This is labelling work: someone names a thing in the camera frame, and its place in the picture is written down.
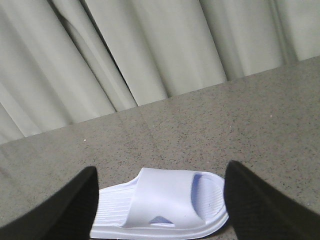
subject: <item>drape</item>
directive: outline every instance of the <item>drape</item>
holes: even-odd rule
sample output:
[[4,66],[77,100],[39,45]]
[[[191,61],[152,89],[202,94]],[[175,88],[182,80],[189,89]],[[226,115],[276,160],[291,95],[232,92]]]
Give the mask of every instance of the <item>drape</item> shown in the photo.
[[320,55],[320,1],[0,0],[0,144]]

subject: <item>slipper strap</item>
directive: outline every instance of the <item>slipper strap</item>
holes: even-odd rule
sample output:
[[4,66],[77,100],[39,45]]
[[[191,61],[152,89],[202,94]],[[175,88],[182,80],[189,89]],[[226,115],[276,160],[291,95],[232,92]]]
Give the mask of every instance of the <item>slipper strap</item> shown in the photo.
[[192,229],[205,221],[196,213],[189,170],[142,168],[123,228]]

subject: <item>gray curtain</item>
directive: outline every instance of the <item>gray curtain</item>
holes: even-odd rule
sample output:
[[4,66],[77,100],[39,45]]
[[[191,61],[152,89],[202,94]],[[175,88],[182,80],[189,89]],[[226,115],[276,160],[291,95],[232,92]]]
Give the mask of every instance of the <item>gray curtain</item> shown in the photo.
[[0,143],[320,55],[320,1],[0,0]]

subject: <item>white slipper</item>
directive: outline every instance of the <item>white slipper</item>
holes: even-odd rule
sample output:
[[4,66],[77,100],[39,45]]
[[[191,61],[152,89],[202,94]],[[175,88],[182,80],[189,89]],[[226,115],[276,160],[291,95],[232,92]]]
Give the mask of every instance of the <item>white slipper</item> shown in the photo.
[[228,219],[224,179],[210,172],[142,168],[99,191],[90,237],[187,240],[207,236]]

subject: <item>speckled floor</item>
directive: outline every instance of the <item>speckled floor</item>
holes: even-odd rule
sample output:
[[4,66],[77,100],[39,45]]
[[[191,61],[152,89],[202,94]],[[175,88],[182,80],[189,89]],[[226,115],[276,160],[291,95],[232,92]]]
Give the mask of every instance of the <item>speckled floor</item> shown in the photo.
[[[320,57],[0,146],[0,225],[83,167],[99,186],[142,167],[224,176],[229,160],[320,213]],[[212,240],[236,239],[229,225]]]

